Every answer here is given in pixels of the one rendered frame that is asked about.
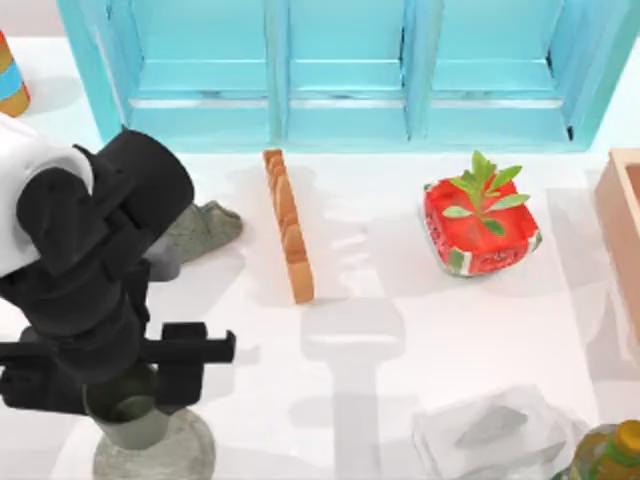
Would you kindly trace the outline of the grey cup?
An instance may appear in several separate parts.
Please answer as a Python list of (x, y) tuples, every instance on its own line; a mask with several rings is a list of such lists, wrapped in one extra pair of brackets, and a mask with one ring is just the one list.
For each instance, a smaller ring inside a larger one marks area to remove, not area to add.
[(85, 413), (107, 439), (125, 450), (145, 450), (164, 439), (169, 416), (156, 405), (157, 374), (147, 364), (136, 364), (117, 378), (85, 385)]

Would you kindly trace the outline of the pale grey rounded box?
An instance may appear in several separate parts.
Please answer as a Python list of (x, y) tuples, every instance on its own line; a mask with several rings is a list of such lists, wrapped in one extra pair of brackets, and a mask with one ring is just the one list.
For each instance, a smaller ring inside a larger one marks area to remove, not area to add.
[(171, 244), (156, 242), (145, 253), (149, 264), (149, 281), (154, 283), (175, 280), (181, 271), (181, 259), (178, 250)]

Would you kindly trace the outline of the grey rock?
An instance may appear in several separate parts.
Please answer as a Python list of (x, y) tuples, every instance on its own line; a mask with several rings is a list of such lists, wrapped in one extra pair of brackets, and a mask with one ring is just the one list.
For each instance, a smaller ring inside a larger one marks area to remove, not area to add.
[(236, 240), (244, 230), (241, 216), (216, 200), (192, 203), (166, 235), (182, 263), (192, 262)]

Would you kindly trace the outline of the long brown bread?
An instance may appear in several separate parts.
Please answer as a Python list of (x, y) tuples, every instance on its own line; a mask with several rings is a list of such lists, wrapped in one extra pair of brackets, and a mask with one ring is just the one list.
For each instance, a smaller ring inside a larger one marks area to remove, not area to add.
[(315, 297), (313, 274), (283, 152), (265, 150), (263, 161), (293, 298), (309, 303)]

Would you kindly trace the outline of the orange and blue striped can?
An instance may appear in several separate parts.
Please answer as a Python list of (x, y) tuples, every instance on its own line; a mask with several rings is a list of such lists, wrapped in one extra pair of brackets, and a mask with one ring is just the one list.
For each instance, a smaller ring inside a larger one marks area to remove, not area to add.
[(0, 113), (18, 117), (28, 109), (30, 103), (27, 85), (6, 36), (0, 30)]

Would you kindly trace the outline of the red plant pot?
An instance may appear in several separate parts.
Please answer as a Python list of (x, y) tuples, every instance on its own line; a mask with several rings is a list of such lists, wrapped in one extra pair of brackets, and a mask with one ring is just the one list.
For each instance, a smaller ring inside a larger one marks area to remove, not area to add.
[(460, 277), (509, 268), (537, 250), (541, 230), (518, 191), (522, 167), (499, 168), (474, 151), (471, 167), (423, 187), (423, 218), (441, 265)]

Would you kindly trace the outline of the light blue rack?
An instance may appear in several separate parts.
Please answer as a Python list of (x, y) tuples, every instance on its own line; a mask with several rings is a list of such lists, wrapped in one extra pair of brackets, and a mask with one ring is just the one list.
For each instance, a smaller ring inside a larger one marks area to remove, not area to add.
[(584, 151), (640, 0), (56, 0), (104, 140)]

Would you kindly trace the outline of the yellow bottle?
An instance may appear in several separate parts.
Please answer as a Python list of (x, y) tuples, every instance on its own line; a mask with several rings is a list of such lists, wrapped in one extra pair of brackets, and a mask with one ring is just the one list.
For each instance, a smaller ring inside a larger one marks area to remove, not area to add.
[(602, 425), (586, 434), (566, 480), (640, 480), (640, 420)]

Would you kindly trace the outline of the salmon-coloured shallow box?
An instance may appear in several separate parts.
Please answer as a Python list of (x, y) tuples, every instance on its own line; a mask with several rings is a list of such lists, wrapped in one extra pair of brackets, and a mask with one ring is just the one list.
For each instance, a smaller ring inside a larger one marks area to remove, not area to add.
[(594, 188), (596, 213), (640, 362), (640, 148), (613, 148)]

